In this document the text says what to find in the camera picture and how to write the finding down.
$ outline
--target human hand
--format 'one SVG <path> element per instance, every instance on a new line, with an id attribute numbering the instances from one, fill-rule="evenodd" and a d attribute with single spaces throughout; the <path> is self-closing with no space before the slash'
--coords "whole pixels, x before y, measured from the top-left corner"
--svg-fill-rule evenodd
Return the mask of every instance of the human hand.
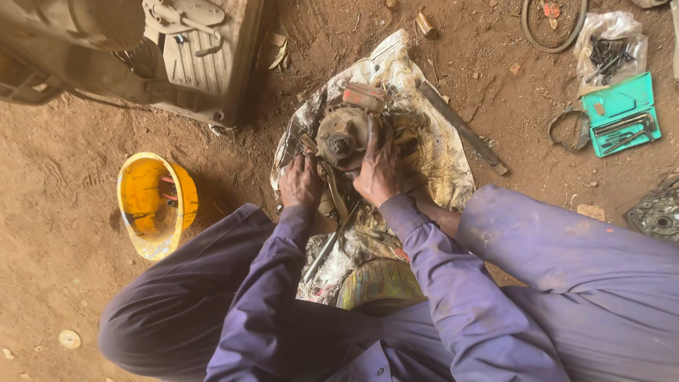
<path id="1" fill-rule="evenodd" d="M 318 159 L 309 151 L 305 156 L 298 154 L 285 167 L 285 173 L 278 182 L 285 207 L 303 205 L 311 209 L 318 208 L 323 193 L 323 181 L 316 172 L 317 163 Z"/>
<path id="2" fill-rule="evenodd" d="M 368 118 L 368 144 L 361 165 L 361 174 L 354 178 L 354 188 L 376 207 L 403 190 L 403 173 L 394 153 L 394 131 L 386 126 L 380 147 L 380 122 L 374 115 Z"/>

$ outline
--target red object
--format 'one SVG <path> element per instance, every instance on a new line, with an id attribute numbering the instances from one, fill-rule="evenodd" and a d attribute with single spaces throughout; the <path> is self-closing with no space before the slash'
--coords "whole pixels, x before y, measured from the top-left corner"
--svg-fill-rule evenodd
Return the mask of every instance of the red object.
<path id="1" fill-rule="evenodd" d="M 549 18 L 557 18 L 561 16 L 561 8 L 557 3 L 545 4 L 545 16 Z"/>
<path id="2" fill-rule="evenodd" d="M 410 262 L 410 256 L 408 256 L 408 254 L 406 254 L 405 251 L 402 250 L 401 248 L 396 248 L 396 251 L 394 251 L 394 253 Z"/>

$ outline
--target person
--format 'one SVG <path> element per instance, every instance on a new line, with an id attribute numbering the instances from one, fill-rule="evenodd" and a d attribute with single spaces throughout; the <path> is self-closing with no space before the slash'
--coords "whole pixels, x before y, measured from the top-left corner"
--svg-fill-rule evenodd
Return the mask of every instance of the person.
<path id="1" fill-rule="evenodd" d="M 677 247 L 496 186 L 436 208 L 402 193 L 391 139 L 371 123 L 354 187 L 428 302 L 369 317 L 295 299 L 321 192 L 298 155 L 277 225 L 244 205 L 113 298 L 104 356 L 165 381 L 679 380 Z"/>

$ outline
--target leg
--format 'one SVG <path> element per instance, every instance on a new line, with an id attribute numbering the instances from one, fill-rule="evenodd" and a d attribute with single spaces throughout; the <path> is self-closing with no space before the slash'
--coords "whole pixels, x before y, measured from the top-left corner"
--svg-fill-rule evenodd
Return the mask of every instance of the leg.
<path id="1" fill-rule="evenodd" d="M 234 294 L 274 225 L 245 205 L 201 232 L 125 287 L 105 308 L 99 348 L 138 375 L 202 381 Z M 358 313 L 295 301 L 300 375 L 335 367 L 351 344 L 371 345 L 382 322 Z"/>
<path id="2" fill-rule="evenodd" d="M 679 379 L 676 246 L 494 186 L 474 194 L 456 239 L 530 286 L 503 291 L 573 381 Z"/>

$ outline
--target dirt floor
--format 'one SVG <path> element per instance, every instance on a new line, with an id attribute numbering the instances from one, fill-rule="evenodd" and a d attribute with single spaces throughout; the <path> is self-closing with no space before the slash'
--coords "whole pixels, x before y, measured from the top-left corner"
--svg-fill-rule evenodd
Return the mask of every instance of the dirt floor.
<path id="1" fill-rule="evenodd" d="M 578 87 L 572 48 L 541 54 L 523 38 L 518 1 L 381 0 L 269 1 L 264 28 L 288 36 L 291 64 L 261 69 L 251 81 L 242 122 L 216 137 L 205 124 L 164 111 L 120 110 L 69 95 L 42 107 L 0 104 L 0 355 L 3 381 L 145 381 L 98 352 L 98 317 L 106 302 L 151 266 L 132 248 L 116 201 L 117 172 L 129 155 L 151 151 L 184 166 L 200 197 L 194 236 L 243 203 L 276 217 L 269 183 L 274 150 L 300 99 L 394 31 L 414 32 L 424 6 L 441 38 L 419 37 L 410 56 L 479 135 L 494 139 L 511 168 L 501 177 L 472 157 L 477 185 L 498 184 L 547 203 L 576 209 L 598 205 L 613 224 L 662 174 L 679 164 L 679 92 L 672 81 L 674 38 L 668 6 L 650 11 L 628 1 L 591 1 L 590 11 L 627 10 L 650 37 L 648 68 L 663 138 L 599 159 L 591 146 L 577 154 L 548 144 L 547 122 L 574 101 Z M 564 22 L 575 22 L 578 1 L 564 1 Z M 552 33 L 545 18 L 536 34 Z M 557 43 L 554 37 L 538 38 Z M 436 66 L 436 74 L 431 59 Z M 521 66 L 516 75 L 509 68 Z M 500 285 L 515 283 L 494 269 Z M 62 347 L 57 334 L 78 332 L 83 345 Z"/>

